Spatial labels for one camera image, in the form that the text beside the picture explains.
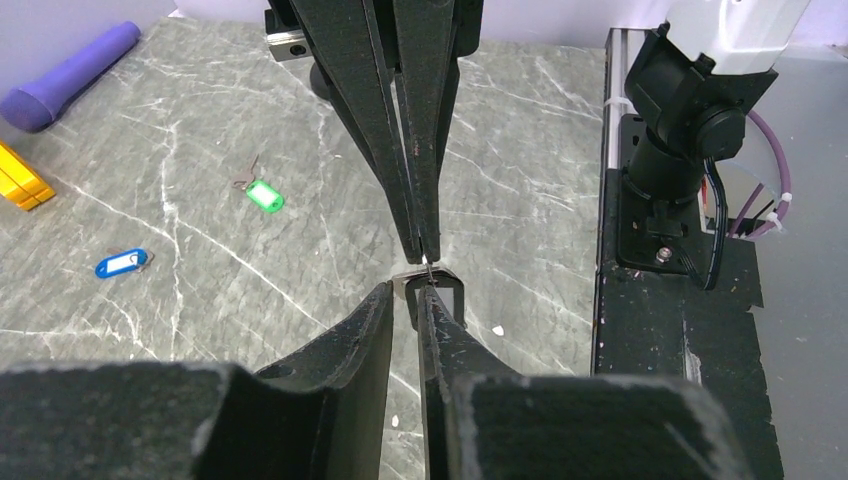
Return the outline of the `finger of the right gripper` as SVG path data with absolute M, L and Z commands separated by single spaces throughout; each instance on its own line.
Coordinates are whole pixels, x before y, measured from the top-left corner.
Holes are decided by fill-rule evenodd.
M 294 1 L 331 103 L 383 188 L 405 257 L 422 260 L 374 3 Z
M 398 95 L 421 255 L 441 257 L 439 179 L 456 102 L 458 59 L 480 43 L 481 1 L 395 1 Z

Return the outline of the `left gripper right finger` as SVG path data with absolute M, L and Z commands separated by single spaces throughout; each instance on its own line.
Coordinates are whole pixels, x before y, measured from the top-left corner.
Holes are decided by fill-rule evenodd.
M 437 290 L 418 293 L 431 479 L 750 479 L 728 415 L 663 376 L 524 376 L 479 343 Z

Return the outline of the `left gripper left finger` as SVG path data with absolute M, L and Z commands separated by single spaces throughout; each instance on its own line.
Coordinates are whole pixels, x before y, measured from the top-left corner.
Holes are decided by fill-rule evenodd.
M 258 372 L 233 363 L 31 362 L 1 375 L 5 479 L 373 479 L 393 292 Z

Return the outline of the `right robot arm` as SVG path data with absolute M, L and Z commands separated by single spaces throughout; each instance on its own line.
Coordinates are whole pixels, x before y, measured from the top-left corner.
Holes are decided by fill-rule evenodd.
M 668 215 L 646 225 L 705 291 L 727 235 L 720 161 L 741 149 L 746 119 L 776 80 L 803 1 L 677 1 L 651 29 L 624 82 L 645 122 L 627 188 L 651 206 L 713 190 L 716 231 L 700 273 Z M 441 256 L 439 180 L 460 79 L 479 47 L 479 1 L 273 1 L 268 20 L 300 30 L 328 98 L 387 198 L 412 264 Z

